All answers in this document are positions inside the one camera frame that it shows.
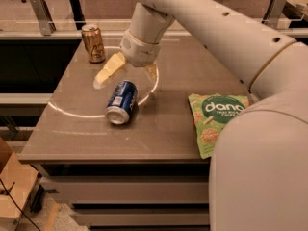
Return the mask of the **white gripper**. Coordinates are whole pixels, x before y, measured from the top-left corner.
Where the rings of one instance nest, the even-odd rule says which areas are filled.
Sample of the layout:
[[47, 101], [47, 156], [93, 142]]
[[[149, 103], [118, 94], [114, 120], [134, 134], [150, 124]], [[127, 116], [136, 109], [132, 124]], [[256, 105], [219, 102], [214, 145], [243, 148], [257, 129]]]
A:
[[148, 78], [157, 80], [157, 66], [154, 62], [160, 51], [159, 44], [143, 42], [126, 30], [120, 43], [120, 51], [122, 53], [114, 53], [95, 76], [93, 86], [96, 89], [107, 87], [115, 74], [125, 67], [126, 60], [132, 66], [145, 67]]

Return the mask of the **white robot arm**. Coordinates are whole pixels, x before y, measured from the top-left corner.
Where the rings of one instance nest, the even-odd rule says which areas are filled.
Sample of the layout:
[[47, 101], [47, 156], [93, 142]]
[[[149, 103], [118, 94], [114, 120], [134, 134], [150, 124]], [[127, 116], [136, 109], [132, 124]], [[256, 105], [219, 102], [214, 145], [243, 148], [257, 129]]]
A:
[[146, 66], [178, 21], [257, 102], [224, 128], [211, 159], [211, 231], [308, 231], [308, 46], [213, 0], [139, 0], [120, 48]]

